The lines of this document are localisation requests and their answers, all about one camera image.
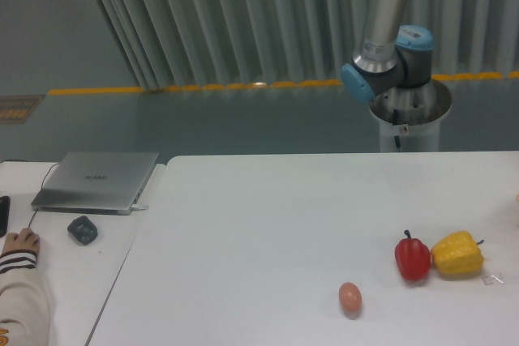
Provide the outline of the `person's hand on mouse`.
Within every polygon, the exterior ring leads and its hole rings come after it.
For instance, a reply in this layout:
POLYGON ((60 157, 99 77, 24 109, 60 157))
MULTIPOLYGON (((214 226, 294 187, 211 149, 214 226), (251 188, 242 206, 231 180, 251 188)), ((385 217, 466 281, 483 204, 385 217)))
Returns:
POLYGON ((1 256, 20 253, 37 256, 40 247, 40 236, 30 228, 24 228, 19 233, 8 233, 6 235, 1 256))

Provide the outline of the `cream striped sleeve forearm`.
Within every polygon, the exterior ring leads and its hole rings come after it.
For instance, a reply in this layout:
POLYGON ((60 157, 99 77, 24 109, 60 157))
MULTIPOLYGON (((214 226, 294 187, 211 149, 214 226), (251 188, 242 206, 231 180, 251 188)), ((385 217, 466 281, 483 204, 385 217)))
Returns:
POLYGON ((1 255, 2 345, 49 343, 49 300, 36 260, 31 250, 1 255))

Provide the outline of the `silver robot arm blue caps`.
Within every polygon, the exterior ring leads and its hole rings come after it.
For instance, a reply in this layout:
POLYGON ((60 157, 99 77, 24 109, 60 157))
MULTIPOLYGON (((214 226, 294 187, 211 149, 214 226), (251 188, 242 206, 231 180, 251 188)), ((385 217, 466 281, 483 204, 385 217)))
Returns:
POLYGON ((362 39, 341 68, 350 94, 373 101, 391 88, 418 88, 431 79, 433 37, 402 25, 406 0, 369 0, 362 39))

